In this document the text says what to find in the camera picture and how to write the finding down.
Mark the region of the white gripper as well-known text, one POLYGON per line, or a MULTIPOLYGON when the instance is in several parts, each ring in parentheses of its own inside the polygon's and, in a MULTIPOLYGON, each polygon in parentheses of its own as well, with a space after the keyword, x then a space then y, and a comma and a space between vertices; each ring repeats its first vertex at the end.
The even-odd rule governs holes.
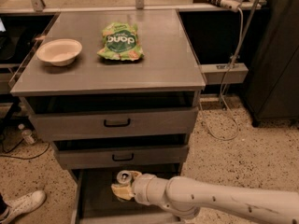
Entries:
POLYGON ((130 185, 112 184, 112 192, 120 199, 135 201, 144 205, 164 205, 167 201, 165 189, 168 180, 156 175, 143 174, 139 171, 128 171, 127 181, 135 180, 130 185))

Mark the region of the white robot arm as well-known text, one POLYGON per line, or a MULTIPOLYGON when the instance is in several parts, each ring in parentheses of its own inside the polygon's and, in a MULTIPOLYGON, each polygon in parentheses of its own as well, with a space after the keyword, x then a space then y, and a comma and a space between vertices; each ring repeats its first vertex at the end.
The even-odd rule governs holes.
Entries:
POLYGON ((111 185, 115 196, 155 205, 177 217, 196 217, 202 207, 259 224, 299 224, 299 193, 213 185, 185 176, 170 179, 123 170, 111 185))

